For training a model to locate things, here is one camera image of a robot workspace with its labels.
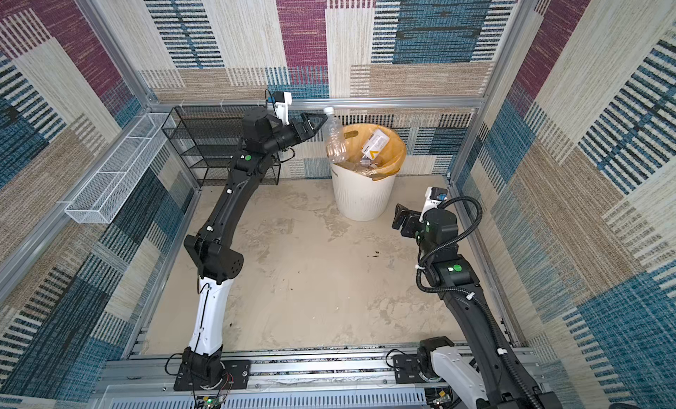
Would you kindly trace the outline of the clear unlabelled plastic bottle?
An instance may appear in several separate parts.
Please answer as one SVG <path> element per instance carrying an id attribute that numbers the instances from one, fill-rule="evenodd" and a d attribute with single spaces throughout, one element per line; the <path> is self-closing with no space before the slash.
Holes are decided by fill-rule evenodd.
<path id="1" fill-rule="evenodd" d="M 327 158 L 331 164 L 344 162 L 348 158 L 348 152 L 343 134 L 343 123 L 336 115 L 334 108 L 325 107 L 323 111 L 327 116 L 324 124 Z"/>

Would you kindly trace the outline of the white bottle yellow V label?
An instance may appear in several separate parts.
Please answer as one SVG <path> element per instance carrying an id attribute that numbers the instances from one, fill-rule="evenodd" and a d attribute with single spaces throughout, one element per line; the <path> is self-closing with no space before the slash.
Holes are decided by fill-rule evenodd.
<path id="1" fill-rule="evenodd" d="M 366 165 L 374 162 L 389 142 L 389 135 L 377 128 L 362 147 L 361 161 Z"/>

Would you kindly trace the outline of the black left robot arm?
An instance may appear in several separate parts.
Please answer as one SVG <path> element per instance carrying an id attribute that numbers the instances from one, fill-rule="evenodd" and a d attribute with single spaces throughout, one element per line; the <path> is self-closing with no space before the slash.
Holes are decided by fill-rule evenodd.
<path id="1" fill-rule="evenodd" d="M 285 121 L 257 107 L 243 118 L 243 136 L 228 165 L 228 178 L 215 208 L 184 248 L 198 273 L 199 304 L 195 327 L 174 375 L 174 391 L 205 391 L 218 395 L 229 380 L 222 362 L 223 324 L 234 279 L 244 256 L 232 249 L 232 240 L 248 201 L 278 153 L 314 138 L 327 124 L 325 113 L 302 113 Z"/>

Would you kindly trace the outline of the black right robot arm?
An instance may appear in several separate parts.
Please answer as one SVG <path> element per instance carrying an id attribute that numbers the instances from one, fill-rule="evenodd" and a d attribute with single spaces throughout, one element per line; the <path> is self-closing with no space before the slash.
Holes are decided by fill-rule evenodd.
<path id="1" fill-rule="evenodd" d="M 464 361 L 449 340 L 424 340 L 418 349 L 420 374 L 446 382 L 467 408 L 559 408 L 556 394 L 544 391 L 519 361 L 486 302 L 478 275 L 459 253 L 459 242 L 483 216 L 476 199 L 466 201 L 476 216 L 464 231 L 447 209 L 456 199 L 433 203 L 424 212 L 395 208 L 394 229 L 417 242 L 417 288 L 444 302 L 475 360 Z"/>

